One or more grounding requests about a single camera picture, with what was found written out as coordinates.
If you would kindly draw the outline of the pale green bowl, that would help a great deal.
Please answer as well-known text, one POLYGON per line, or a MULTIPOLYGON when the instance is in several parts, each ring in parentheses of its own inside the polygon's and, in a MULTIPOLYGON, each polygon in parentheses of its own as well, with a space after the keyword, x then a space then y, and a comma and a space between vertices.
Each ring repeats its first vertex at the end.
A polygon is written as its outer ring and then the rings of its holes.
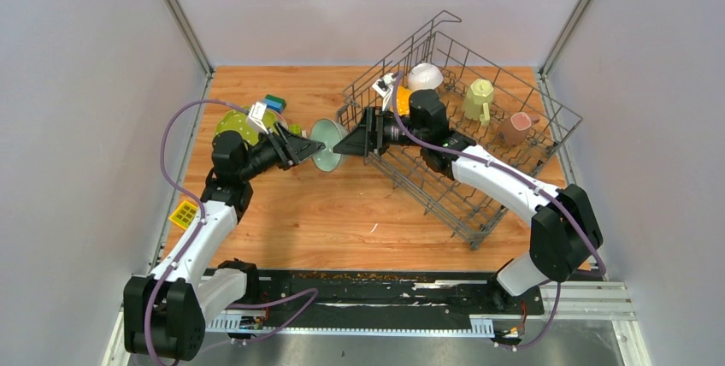
POLYGON ((315 166, 324 173, 332 173, 341 167, 346 160, 345 155, 333 151, 345 136, 346 130, 336 121, 322 118, 315 122, 311 129, 310 138, 322 142, 325 148, 313 156, 315 166))

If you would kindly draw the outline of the green polka dot plate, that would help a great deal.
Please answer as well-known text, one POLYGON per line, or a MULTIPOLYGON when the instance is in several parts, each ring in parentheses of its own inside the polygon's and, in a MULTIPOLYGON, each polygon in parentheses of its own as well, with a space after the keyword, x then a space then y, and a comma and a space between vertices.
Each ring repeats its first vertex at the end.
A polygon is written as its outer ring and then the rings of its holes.
MULTIPOLYGON (((246 120, 247 116, 237 110, 229 110, 217 123, 214 136, 226 131, 239 133, 241 138, 250 145, 256 145, 259 141, 258 132, 251 127, 246 120)), ((266 109, 262 117, 263 125, 269 129, 274 128, 275 122, 288 127, 286 120, 271 109, 266 109)))

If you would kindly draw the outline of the yellow bowl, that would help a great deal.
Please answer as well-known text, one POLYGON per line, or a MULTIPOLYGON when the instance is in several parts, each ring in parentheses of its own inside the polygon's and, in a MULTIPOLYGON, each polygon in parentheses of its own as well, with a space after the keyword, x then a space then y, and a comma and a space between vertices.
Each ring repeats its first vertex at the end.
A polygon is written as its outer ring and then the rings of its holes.
POLYGON ((408 116, 410 114, 410 96, 412 91, 404 86, 399 86, 396 94, 396 109, 398 115, 408 116))

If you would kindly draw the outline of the white bowl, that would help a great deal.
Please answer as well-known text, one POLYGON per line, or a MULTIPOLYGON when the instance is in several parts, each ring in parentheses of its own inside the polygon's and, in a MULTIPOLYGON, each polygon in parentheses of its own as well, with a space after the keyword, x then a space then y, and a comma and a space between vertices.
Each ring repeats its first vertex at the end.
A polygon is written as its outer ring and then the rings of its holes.
POLYGON ((412 92, 435 90, 443 81, 444 76, 439 67, 429 62, 415 65, 407 74, 407 88, 412 92))

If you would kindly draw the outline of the pale yellow mug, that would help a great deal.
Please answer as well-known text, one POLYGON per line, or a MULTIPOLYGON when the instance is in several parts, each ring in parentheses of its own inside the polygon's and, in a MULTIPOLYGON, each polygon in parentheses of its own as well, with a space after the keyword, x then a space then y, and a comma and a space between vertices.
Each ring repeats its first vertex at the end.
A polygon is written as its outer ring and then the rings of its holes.
POLYGON ((478 121, 487 127, 491 120, 491 104, 494 99, 494 86, 490 80, 474 80, 463 100, 463 117, 478 121))

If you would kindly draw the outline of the grey wire dish rack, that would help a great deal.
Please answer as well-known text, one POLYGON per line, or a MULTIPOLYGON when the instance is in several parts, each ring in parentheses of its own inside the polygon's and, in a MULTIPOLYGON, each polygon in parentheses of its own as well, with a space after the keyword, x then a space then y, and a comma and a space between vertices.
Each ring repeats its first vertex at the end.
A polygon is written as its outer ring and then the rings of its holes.
MULTIPOLYGON (((461 18, 442 10, 407 39, 366 69, 343 91, 336 119, 351 131, 365 119, 368 106, 381 106, 374 83, 389 73, 408 74, 429 63, 442 73, 435 91, 440 102, 433 119, 452 131, 449 145, 473 140, 501 162, 535 177, 546 164, 569 164, 565 143, 582 118, 545 90, 532 69, 503 68, 444 33, 448 23, 461 18)), ((393 145, 381 155, 369 155, 375 166, 438 217, 473 250, 507 213, 498 200, 472 186, 456 183, 433 171, 425 162, 427 150, 393 145)))

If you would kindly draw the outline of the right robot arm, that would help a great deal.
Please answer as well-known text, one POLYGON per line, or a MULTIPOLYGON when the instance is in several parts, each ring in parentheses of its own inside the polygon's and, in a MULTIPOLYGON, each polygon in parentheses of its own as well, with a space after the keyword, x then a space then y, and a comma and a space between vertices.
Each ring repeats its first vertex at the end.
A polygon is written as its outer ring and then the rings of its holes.
POLYGON ((546 281, 562 283, 598 254, 603 236, 584 189, 564 188, 526 175, 498 160, 476 140, 451 127, 447 108, 434 90, 409 99, 410 112, 367 107, 360 121, 334 147, 346 156, 382 155, 392 145, 417 146, 428 168, 484 192, 530 225, 528 251, 506 263, 488 289, 490 305, 510 312, 522 294, 546 281))

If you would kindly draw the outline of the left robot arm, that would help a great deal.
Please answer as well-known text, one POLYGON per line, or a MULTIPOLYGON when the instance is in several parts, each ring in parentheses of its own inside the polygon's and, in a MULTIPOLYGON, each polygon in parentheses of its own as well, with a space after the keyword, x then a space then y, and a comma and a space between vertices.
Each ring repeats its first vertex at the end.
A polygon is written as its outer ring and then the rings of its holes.
POLYGON ((253 195, 251 180, 287 170, 324 151, 325 144, 276 123, 250 145, 236 131, 212 140, 209 171, 192 225, 170 254, 146 276, 133 276, 123 291, 124 345, 128 352, 174 363, 199 352, 207 325, 230 304, 255 307, 262 286, 239 263, 226 263, 209 280, 204 272, 221 242, 236 228, 253 195))

